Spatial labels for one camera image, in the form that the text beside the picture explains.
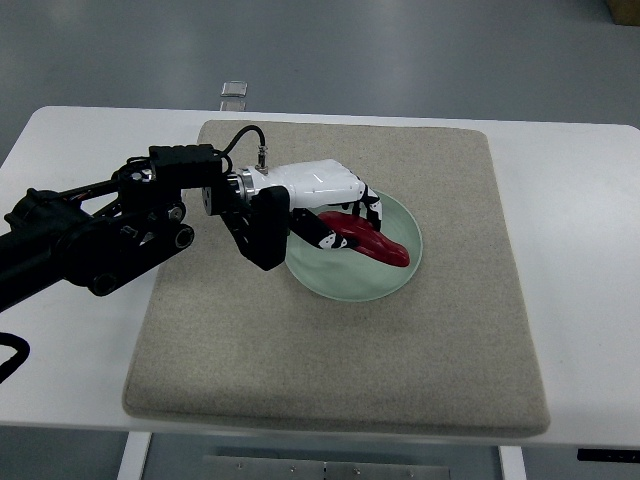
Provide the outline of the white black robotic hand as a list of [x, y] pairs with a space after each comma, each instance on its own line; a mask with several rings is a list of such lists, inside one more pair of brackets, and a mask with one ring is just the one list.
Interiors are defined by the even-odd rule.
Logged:
[[325, 159], [279, 166], [263, 173], [256, 167], [234, 172], [239, 194], [250, 200], [269, 187], [288, 192], [289, 228], [310, 245], [324, 250], [355, 248], [358, 241], [325, 224], [312, 210], [328, 205], [347, 206], [354, 215], [366, 208], [372, 229], [381, 229], [383, 206], [379, 195], [336, 160]]

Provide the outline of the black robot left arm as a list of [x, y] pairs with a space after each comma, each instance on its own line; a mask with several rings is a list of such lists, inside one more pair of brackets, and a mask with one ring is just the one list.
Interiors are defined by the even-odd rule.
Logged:
[[240, 253], [268, 271], [285, 258], [290, 199], [283, 186], [248, 200], [231, 185], [228, 149], [153, 146], [103, 182], [63, 192], [30, 188], [6, 214], [1, 237], [1, 307], [58, 281], [108, 295], [188, 248], [185, 189], [200, 188]]

